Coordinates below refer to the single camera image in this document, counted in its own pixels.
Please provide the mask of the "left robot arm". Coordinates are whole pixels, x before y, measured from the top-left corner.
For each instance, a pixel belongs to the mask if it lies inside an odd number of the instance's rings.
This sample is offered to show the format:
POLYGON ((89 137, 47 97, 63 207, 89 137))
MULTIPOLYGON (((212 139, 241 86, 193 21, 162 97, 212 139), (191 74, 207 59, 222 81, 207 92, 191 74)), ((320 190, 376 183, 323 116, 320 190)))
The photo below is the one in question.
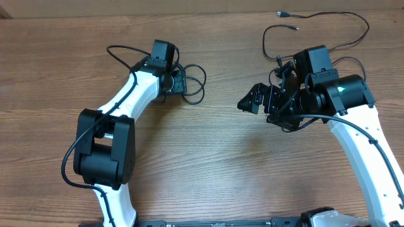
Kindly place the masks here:
POLYGON ((128 69, 128 81, 109 102, 79 114, 67 152, 84 181, 76 186, 97 196, 104 216, 100 226, 136 225, 128 186, 136 157, 135 122, 154 99, 186 91, 179 49, 170 42, 155 40, 152 51, 128 69))

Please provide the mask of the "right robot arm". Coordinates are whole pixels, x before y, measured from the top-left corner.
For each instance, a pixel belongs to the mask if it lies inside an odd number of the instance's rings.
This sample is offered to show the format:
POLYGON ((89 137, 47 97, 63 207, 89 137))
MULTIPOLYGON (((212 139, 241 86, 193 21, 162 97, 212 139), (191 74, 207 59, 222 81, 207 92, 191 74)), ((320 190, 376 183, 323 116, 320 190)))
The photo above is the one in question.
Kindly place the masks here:
POLYGON ((341 144, 364 195, 367 226, 403 226, 403 172, 384 136, 365 76, 339 77, 321 45, 273 70, 278 85, 255 84, 237 108, 296 132, 322 120, 341 144))

